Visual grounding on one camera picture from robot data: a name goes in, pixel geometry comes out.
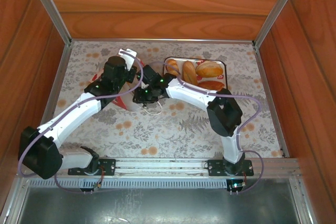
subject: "table surface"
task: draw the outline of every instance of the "table surface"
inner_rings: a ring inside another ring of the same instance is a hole
[[[230,91],[253,96],[263,105],[258,117],[241,131],[242,148],[257,151],[262,157],[281,157],[252,45],[76,41],[55,115],[80,96],[89,80],[120,48],[138,52],[145,64],[167,57],[213,59],[227,64]],[[163,67],[154,69],[162,73]],[[257,109],[253,101],[237,102],[244,114],[243,121]],[[223,157],[222,142],[211,129],[206,112],[179,100],[161,99],[160,103],[163,107],[160,115],[147,114],[143,109],[129,112],[109,104],[78,127],[63,147],[85,145],[100,156],[109,157]],[[155,113],[160,107],[150,110]]]

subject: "bread roll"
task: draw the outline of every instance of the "bread roll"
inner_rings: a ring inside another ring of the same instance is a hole
[[[198,86],[203,89],[220,91],[225,85],[220,81],[202,81],[198,84]]]
[[[183,80],[197,86],[195,67],[190,61],[183,63]]]
[[[172,67],[174,67],[175,69],[177,69],[178,71],[180,71],[179,67],[178,67],[178,65],[176,63],[176,60],[169,59],[169,60],[167,60],[166,63],[169,64],[169,65],[172,65]],[[166,69],[167,69],[168,73],[171,73],[171,74],[173,74],[175,76],[178,76],[179,73],[175,69],[173,69],[172,67],[166,66]]]
[[[223,74],[223,69],[219,64],[208,60],[197,66],[196,73],[203,78],[212,78]]]

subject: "baguette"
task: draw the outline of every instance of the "baguette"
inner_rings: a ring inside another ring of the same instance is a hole
[[[195,67],[190,61],[183,63],[183,80],[197,86]]]
[[[222,75],[223,69],[219,64],[208,60],[197,66],[196,74],[203,78],[212,78]]]
[[[178,67],[178,65],[176,63],[176,60],[170,59],[170,60],[167,60],[166,63],[169,64],[169,65],[171,65],[172,67],[174,67],[176,70],[180,71],[179,67]],[[168,71],[168,73],[171,73],[171,74],[173,74],[175,76],[178,76],[179,73],[175,69],[173,69],[172,67],[166,66],[166,70]]]
[[[202,81],[198,86],[203,89],[220,91],[225,85],[220,81]]]

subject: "black mounting bracket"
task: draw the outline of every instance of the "black mounting bracket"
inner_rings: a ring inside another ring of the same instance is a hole
[[[104,176],[113,176],[116,170],[116,160],[111,158],[100,158],[98,159],[98,167],[102,167],[104,170]],[[98,168],[97,172],[93,175],[100,176],[102,170]],[[68,175],[79,175],[79,176],[92,176],[82,168],[72,168],[68,169]]]
[[[224,159],[210,159],[207,161],[207,169],[210,177],[218,176],[253,176],[252,161],[244,159],[241,161],[239,169],[233,174],[232,169],[225,165]]]

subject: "white tray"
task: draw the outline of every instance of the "white tray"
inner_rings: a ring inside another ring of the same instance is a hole
[[[204,59],[192,59],[192,58],[178,58],[178,57],[169,57],[164,60],[164,62],[167,62],[168,60],[173,59],[176,60],[178,69],[180,70],[180,73],[183,74],[183,63],[187,60],[194,64],[194,67],[196,68],[199,64],[206,61]],[[223,69],[223,74],[218,77],[212,77],[212,78],[202,78],[200,76],[197,76],[197,82],[200,83],[202,81],[220,81],[224,84],[224,88],[227,88],[227,76],[226,76],[226,65],[220,61],[220,60],[208,60],[213,61],[220,65],[220,67]],[[167,73],[166,67],[164,67],[163,73]]]

